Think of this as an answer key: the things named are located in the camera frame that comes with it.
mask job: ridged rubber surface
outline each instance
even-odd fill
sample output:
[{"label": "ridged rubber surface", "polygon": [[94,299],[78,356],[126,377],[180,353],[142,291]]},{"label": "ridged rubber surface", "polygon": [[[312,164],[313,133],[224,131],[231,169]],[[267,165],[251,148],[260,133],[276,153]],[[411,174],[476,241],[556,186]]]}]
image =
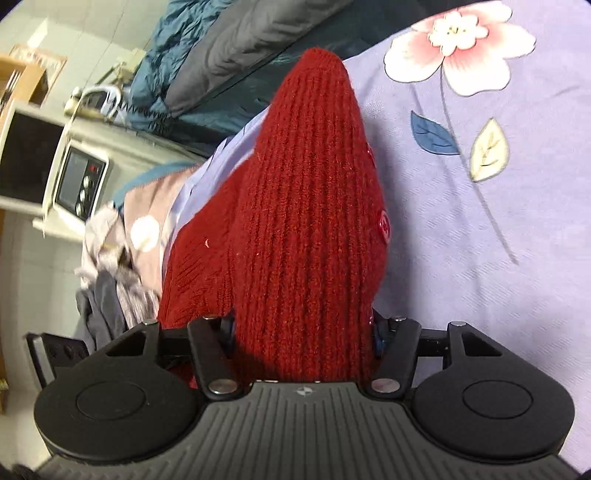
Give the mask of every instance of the ridged rubber surface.
[{"label": "ridged rubber surface", "polygon": [[422,437],[395,403],[372,401],[355,384],[256,383],[233,402],[208,406],[167,452],[119,466],[54,457],[46,480],[572,480],[556,457],[482,465]]}]

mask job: black circular pad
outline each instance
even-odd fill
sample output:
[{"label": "black circular pad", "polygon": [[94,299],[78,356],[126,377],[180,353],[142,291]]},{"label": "black circular pad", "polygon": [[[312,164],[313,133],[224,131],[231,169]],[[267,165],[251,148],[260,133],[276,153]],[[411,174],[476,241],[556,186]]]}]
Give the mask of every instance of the black circular pad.
[{"label": "black circular pad", "polygon": [[154,359],[97,352],[43,389],[34,415],[52,453],[129,462],[181,438],[197,416],[197,398]]},{"label": "black circular pad", "polygon": [[129,382],[101,382],[78,395],[76,405],[92,420],[119,420],[137,412],[146,402],[144,390]]},{"label": "black circular pad", "polygon": [[556,453],[574,419],[568,392],[516,356],[452,363],[418,386],[413,412],[440,444],[486,461]]},{"label": "black circular pad", "polygon": [[464,390],[464,403],[474,413],[489,419],[514,419],[529,410],[530,393],[520,385],[486,380]]}]

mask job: leaf print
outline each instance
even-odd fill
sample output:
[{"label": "leaf print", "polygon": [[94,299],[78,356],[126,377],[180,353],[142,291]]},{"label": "leaf print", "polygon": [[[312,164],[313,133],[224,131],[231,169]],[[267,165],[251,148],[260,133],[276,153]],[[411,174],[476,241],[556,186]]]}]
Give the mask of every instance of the leaf print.
[{"label": "leaf print", "polygon": [[491,118],[474,140],[470,177],[482,181],[498,175],[509,163],[509,145],[498,122]]},{"label": "leaf print", "polygon": [[439,155],[458,155],[460,153],[450,133],[433,120],[411,111],[410,125],[414,139],[423,150]]}]

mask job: pile of clothes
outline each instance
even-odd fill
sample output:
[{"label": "pile of clothes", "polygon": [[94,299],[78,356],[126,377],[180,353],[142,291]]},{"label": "pile of clothes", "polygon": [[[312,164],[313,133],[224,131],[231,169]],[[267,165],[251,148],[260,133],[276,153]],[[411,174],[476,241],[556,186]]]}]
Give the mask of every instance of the pile of clothes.
[{"label": "pile of clothes", "polygon": [[197,166],[171,163],[135,179],[87,222],[76,269],[80,319],[75,336],[90,353],[137,324],[154,319],[163,260],[177,214],[173,202]]}]

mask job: blue leaf print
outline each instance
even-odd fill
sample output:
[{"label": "blue leaf print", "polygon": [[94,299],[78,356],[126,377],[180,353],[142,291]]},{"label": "blue leaf print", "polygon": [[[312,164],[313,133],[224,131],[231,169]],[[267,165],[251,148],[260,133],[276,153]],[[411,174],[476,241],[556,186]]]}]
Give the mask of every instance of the blue leaf print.
[{"label": "blue leaf print", "polygon": [[456,142],[441,125],[411,111],[410,126],[414,139],[423,150],[438,155],[459,155]]}]

